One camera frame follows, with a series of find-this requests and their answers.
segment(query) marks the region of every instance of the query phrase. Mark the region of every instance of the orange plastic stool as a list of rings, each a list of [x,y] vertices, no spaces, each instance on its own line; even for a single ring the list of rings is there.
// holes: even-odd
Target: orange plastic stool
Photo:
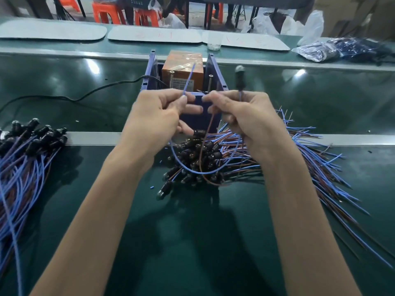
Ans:
[[[152,27],[159,27],[158,20],[162,18],[160,13],[155,10],[135,9],[134,10],[134,24],[136,26],[148,26],[148,18],[151,20]]]
[[[108,15],[110,15],[113,24],[124,24],[126,25],[125,18],[123,16],[122,10],[116,6],[115,4],[105,4],[105,3],[92,3],[93,9],[93,17],[95,18],[96,23],[101,22],[104,24],[108,24]]]
[[[81,12],[76,0],[59,0],[62,6],[71,6],[76,12]]]
[[[222,22],[224,21],[224,4],[223,3],[219,3],[218,21],[220,22],[220,24],[222,24]]]

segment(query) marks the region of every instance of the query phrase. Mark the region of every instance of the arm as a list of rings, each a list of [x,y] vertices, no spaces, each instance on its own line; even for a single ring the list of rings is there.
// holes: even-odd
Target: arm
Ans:
[[[262,167],[285,285],[294,295],[361,295],[338,248],[302,154],[265,93],[212,92]]]
[[[187,104],[193,95],[181,94],[175,89],[139,94],[120,143],[105,160],[30,296],[104,294],[139,180],[177,130],[193,134],[179,120],[180,113],[203,110]]]

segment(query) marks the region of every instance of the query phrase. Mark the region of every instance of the plastic cup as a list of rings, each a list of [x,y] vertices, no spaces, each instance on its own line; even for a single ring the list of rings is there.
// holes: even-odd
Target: plastic cup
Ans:
[[[209,31],[207,38],[207,48],[211,51],[219,51],[222,45],[224,34],[218,31]]]

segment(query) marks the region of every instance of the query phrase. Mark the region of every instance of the forearm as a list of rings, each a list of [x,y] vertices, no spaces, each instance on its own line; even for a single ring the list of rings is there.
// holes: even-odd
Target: forearm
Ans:
[[[31,296],[104,293],[138,184],[137,162],[109,156]]]
[[[300,151],[284,139],[261,164],[287,292],[360,295]]]

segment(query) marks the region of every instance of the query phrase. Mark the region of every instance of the screw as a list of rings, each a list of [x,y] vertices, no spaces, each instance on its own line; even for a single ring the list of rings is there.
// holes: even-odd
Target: screw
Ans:
[[[207,92],[210,92],[211,91],[211,82],[213,81],[213,75],[212,74],[209,74],[209,87],[207,88]]]
[[[173,88],[173,77],[174,77],[174,71],[170,71],[170,83],[169,83],[170,88]]]

